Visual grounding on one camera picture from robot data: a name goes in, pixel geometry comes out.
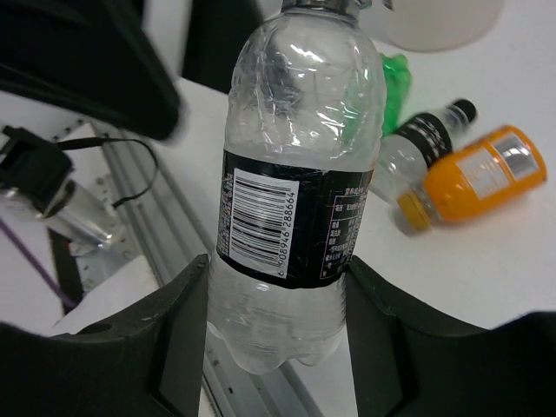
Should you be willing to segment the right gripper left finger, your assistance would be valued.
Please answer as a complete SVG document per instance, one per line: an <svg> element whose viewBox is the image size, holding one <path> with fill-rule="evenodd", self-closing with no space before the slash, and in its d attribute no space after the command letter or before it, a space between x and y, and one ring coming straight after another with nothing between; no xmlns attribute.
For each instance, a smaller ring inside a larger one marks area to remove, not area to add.
<svg viewBox="0 0 556 417"><path fill-rule="evenodd" d="M77 334L1 326L3 416L196 416L208 304L207 255Z"/></svg>

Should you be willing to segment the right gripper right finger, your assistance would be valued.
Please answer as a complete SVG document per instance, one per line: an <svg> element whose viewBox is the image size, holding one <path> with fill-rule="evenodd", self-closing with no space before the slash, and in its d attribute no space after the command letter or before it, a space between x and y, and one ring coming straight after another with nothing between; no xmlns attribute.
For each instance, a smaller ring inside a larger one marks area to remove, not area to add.
<svg viewBox="0 0 556 417"><path fill-rule="evenodd" d="M553 416L555 314L487 330L392 285L359 257L347 337L360 416Z"/></svg>

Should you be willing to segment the green crushed plastic bottle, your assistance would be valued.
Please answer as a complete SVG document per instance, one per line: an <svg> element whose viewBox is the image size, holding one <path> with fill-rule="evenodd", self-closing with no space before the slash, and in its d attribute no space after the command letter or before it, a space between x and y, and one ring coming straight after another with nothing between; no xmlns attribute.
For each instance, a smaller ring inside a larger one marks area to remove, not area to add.
<svg viewBox="0 0 556 417"><path fill-rule="evenodd" d="M412 83L408 60L402 54L386 56L381 54L387 99L382 124L382 135L387 136L398 126L402 107Z"/></svg>

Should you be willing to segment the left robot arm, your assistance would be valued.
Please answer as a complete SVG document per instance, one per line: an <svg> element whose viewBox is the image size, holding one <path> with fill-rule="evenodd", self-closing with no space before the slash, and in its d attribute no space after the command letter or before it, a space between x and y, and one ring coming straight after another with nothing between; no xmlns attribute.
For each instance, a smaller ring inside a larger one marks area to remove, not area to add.
<svg viewBox="0 0 556 417"><path fill-rule="evenodd" d="M182 119L130 1L3 1L1 90L160 142Z"/></svg>

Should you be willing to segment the clear bottle black label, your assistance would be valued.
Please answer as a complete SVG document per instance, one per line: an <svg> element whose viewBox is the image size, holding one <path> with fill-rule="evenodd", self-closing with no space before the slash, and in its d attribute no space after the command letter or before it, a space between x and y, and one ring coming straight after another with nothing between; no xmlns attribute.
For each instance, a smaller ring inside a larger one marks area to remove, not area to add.
<svg viewBox="0 0 556 417"><path fill-rule="evenodd" d="M477 109L471 101L457 99L407 119L381 139L369 190L394 203L422 182L439 159L454 151L476 117Z"/></svg>
<svg viewBox="0 0 556 417"><path fill-rule="evenodd" d="M368 7L286 1L234 68L208 326L251 374L340 343L387 95Z"/></svg>

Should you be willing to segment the orange juice bottle silver label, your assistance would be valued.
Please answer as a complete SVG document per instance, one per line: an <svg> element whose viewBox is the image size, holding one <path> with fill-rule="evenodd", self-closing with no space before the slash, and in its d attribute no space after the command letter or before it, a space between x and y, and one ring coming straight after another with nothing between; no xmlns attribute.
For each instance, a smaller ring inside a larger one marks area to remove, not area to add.
<svg viewBox="0 0 556 417"><path fill-rule="evenodd" d="M520 129L505 125L437 161L397 199L416 231L471 221L547 181L545 161Z"/></svg>

